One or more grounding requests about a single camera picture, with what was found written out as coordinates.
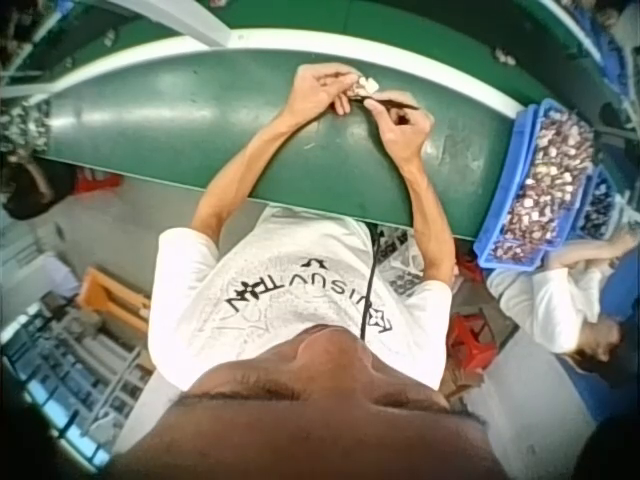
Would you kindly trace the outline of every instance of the blue bin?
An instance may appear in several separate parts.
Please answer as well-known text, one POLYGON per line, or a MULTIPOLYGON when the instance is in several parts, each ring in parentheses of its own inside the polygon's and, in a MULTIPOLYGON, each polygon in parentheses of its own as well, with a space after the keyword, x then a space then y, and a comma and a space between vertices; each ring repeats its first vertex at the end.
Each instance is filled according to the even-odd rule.
POLYGON ((535 105, 529 106, 516 117, 502 176, 491 202, 489 213, 473 246, 478 255, 478 265, 482 268, 533 271, 539 265, 546 251, 559 248, 569 237, 580 207, 586 176, 582 184, 577 187, 572 205, 558 213, 557 231, 554 238, 536 249, 527 261, 513 263, 495 258, 491 254, 497 242, 506 241, 510 245, 523 245, 518 240, 504 240, 502 238, 502 228, 505 225, 506 216, 511 205, 529 173, 531 162, 536 152, 535 140, 540 133, 543 119, 550 111, 566 112, 566 109, 551 99, 545 99, 539 107, 535 105))
POLYGON ((525 263, 514 263, 495 258, 491 250, 497 241, 501 240, 501 230, 511 204, 520 191, 529 166, 531 164, 533 139, 540 129, 539 121, 536 121, 538 107, 529 106, 516 116, 511 134, 511 143, 507 152, 507 158, 502 168, 502 175, 493 195, 491 207, 487 213, 482 229, 473 244, 473 249, 478 256, 478 265, 486 269, 509 268, 511 270, 532 271, 535 270, 542 256, 544 248, 536 250, 525 263))
MULTIPOLYGON (((615 196, 618 192, 616 189, 615 184, 613 183, 613 179, 611 178, 611 176, 609 175, 609 172, 607 172, 607 170, 602 166, 599 165, 594 171, 593 174, 590 176, 589 180, 587 181, 587 184, 585 186, 584 189, 584 194, 582 196, 583 201, 582 204, 580 206, 580 210, 578 215, 576 215, 576 219, 575 222, 573 224, 573 228, 572 228, 572 238, 591 238, 591 239, 595 239, 595 240, 602 240, 603 237, 592 237, 587 235, 585 232, 583 232, 581 230, 582 227, 582 222, 584 220, 584 216, 587 213, 587 210, 589 210, 589 205, 591 204, 591 199, 593 197, 593 190, 595 189, 595 186, 598 184, 599 180, 604 179, 604 181, 609 185, 609 189, 612 193, 613 196, 615 196)), ((609 224, 615 220, 613 212, 615 211, 615 202, 613 202, 611 204, 611 211, 609 212, 610 218, 608 220, 609 224)))
POLYGON ((573 7, 570 10, 573 18, 602 56, 600 70, 603 79, 619 95, 629 99, 628 66, 620 45, 618 45, 613 36, 593 18, 591 12, 581 7, 573 7))

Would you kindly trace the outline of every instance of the white t-shirt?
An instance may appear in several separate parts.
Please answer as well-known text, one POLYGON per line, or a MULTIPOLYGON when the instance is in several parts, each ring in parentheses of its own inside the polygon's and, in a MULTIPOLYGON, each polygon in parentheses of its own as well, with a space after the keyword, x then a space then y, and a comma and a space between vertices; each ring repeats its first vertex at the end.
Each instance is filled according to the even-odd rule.
MULTIPOLYGON (((194 230, 160 236, 149 351, 160 373, 187 390, 223 362, 253 358, 324 323, 360 332, 373 253, 367 228, 267 208, 222 259, 194 230)), ((451 290, 428 281, 400 299, 378 276, 366 343, 393 368, 437 389, 446 362, 451 290)))
POLYGON ((576 349, 582 322, 600 314, 602 273, 559 268, 538 273, 496 270, 487 288, 502 311, 553 353, 576 349))

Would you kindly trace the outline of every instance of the tweezers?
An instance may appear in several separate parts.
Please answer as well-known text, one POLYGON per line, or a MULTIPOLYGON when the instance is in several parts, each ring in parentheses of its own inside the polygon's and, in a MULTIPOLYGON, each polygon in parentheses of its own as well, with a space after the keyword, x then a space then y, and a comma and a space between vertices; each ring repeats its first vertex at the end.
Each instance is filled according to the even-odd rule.
POLYGON ((391 99, 377 99, 377 98, 373 98, 373 97, 350 97, 349 100, 352 100, 354 102, 358 102, 358 103, 364 103, 365 100, 373 100, 375 102, 378 102, 380 105, 382 105, 383 107, 385 107, 387 110, 391 109, 391 108, 407 108, 409 110, 420 110, 420 107, 416 107, 415 105, 411 105, 409 103, 403 103, 403 102, 399 102, 397 100, 391 100, 391 99))

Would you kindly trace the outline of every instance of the red stool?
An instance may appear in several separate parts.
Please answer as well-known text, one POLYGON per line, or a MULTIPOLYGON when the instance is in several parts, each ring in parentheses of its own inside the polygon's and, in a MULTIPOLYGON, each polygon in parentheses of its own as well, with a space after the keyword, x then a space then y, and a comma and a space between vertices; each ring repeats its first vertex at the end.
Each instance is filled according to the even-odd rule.
POLYGON ((464 278, 471 280, 473 283, 482 283, 484 281, 482 269, 471 255, 456 253, 456 264, 460 275, 464 278))
POLYGON ((498 354, 498 347, 482 310, 472 315, 456 313, 453 316, 447 334, 447 350, 463 370, 482 371, 491 364, 498 354), (491 340, 481 342, 480 335, 485 328, 491 340))
POLYGON ((115 188, 122 185, 122 175, 117 173, 102 172, 91 168, 78 167, 76 173, 76 186, 73 194, 95 192, 106 188, 115 188))

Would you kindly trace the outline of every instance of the white sleeve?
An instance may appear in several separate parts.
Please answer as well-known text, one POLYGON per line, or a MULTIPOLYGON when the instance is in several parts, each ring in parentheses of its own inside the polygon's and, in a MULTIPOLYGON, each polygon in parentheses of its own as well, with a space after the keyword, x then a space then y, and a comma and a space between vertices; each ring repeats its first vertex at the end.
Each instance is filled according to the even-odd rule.
POLYGON ((174 341, 178 321, 213 271, 218 256, 213 241, 195 230, 173 228, 160 235, 148 338, 149 353, 159 369, 168 352, 174 359, 180 355, 174 341))
POLYGON ((600 287, 604 275, 598 268, 587 268, 574 278, 587 322, 596 323, 600 315, 600 287))
POLYGON ((409 330, 415 347, 419 378, 437 390, 447 362, 447 331, 451 314, 451 289, 438 280, 418 285, 404 301, 412 321, 409 330))
POLYGON ((568 353, 578 345, 582 318, 571 298, 571 279, 566 268, 532 276, 534 338, 553 353, 568 353))

